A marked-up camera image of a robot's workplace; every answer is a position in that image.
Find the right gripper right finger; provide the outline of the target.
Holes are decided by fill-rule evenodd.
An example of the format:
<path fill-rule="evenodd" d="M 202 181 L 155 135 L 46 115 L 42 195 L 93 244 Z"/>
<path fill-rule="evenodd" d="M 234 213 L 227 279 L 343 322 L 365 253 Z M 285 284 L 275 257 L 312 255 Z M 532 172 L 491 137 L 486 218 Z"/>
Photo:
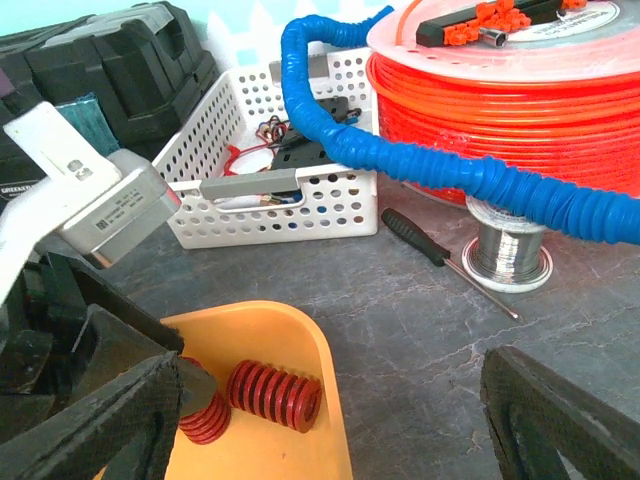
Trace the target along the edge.
<path fill-rule="evenodd" d="M 639 424 L 522 351 L 488 350 L 480 384 L 504 479 L 639 477 Z"/>

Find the red spring top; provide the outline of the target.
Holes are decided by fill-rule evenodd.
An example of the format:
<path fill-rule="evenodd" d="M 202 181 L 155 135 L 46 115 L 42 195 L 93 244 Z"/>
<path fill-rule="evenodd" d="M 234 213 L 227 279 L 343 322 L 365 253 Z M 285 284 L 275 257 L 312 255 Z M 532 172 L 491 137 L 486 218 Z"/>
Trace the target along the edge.
<path fill-rule="evenodd" d="M 315 425 L 323 388 L 315 378 L 243 360 L 228 379 L 226 395 L 232 407 L 304 434 Z"/>

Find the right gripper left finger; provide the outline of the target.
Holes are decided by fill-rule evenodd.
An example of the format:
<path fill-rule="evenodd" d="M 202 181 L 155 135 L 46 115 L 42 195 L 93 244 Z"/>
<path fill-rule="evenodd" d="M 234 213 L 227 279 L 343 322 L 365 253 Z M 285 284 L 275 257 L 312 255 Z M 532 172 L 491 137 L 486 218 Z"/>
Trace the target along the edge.
<path fill-rule="evenodd" d="M 3 479 L 162 479 L 182 400 L 174 353 L 148 358 L 1 446 Z"/>

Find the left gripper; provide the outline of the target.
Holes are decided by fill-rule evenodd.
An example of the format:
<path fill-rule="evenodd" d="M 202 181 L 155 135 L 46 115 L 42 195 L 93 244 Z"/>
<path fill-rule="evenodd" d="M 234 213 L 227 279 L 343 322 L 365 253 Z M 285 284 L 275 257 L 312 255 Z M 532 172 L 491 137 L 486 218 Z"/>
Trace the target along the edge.
<path fill-rule="evenodd" d="M 81 261 L 30 260 L 1 304 L 1 440 L 8 442 L 142 361 L 178 356 L 181 417 L 218 382 L 183 356 L 184 339 Z"/>

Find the red cylinder bushing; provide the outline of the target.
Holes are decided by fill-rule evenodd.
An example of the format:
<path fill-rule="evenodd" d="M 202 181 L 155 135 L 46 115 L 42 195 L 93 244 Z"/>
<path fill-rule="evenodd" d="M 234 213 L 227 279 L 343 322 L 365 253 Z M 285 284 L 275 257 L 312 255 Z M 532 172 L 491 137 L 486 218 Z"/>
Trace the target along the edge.
<path fill-rule="evenodd" d="M 218 440 L 229 427 L 232 417 L 231 407 L 216 388 L 209 404 L 191 414 L 181 418 L 178 428 L 196 445 L 207 445 Z"/>

